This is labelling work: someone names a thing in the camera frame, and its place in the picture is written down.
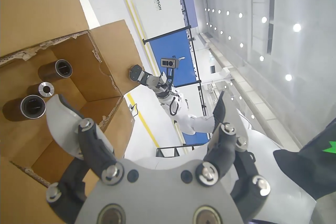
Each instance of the cardboard box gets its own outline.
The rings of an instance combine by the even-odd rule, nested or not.
[[[46,188],[43,185],[3,157],[0,166],[1,223],[64,223],[46,202]]]
[[[141,65],[125,21],[88,30],[79,0],[0,2],[0,106],[25,97],[28,86],[41,82],[41,65],[65,59],[73,73],[53,82],[55,93],[99,124],[121,158],[134,124],[123,96],[138,86],[129,69]],[[46,116],[10,122],[0,113],[0,126],[3,157],[50,183],[61,178],[73,158],[53,141]]]

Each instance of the black cylinder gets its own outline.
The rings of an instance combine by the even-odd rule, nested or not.
[[[39,84],[35,84],[29,86],[27,88],[27,94],[29,95],[37,95],[41,98],[51,97],[55,92],[54,86],[50,82],[41,82]]]
[[[45,113],[45,102],[37,95],[10,100],[4,104],[2,113],[9,121],[37,119]]]
[[[70,77],[72,74],[72,67],[68,61],[59,59],[42,65],[37,70],[37,73],[41,80],[53,82]]]

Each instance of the green logo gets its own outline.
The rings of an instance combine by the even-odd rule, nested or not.
[[[323,150],[323,152],[336,154],[336,141],[329,141],[331,147]]]

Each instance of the box flap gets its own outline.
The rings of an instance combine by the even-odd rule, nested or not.
[[[137,87],[139,84],[129,78],[129,70],[142,63],[126,22],[117,21],[89,32],[121,93],[125,95]]]
[[[123,99],[104,131],[106,138],[114,148],[116,158],[124,156],[128,142],[131,139],[134,122],[126,100]]]
[[[58,182],[74,158],[53,140],[32,165],[35,174],[49,183]]]
[[[46,188],[1,157],[1,223],[63,223],[45,200]]]
[[[79,0],[0,0],[0,57],[89,29]]]

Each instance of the blue panel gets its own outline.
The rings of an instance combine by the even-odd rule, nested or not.
[[[187,10],[187,13],[188,13],[189,24],[192,28],[197,27],[198,24],[197,24],[195,4],[194,4],[193,0],[185,0],[185,2],[186,2],[186,10]],[[183,13],[183,16],[185,18],[185,23],[186,23],[186,26],[187,26],[188,24],[187,24],[186,13],[185,12]]]
[[[204,133],[195,133],[194,135],[183,134],[186,144],[197,144],[197,143],[207,143],[208,137]]]
[[[150,46],[160,72],[166,72],[166,68],[161,67],[161,58],[185,57],[180,61],[179,67],[174,69],[174,86],[196,81],[186,31],[156,39],[150,43]]]

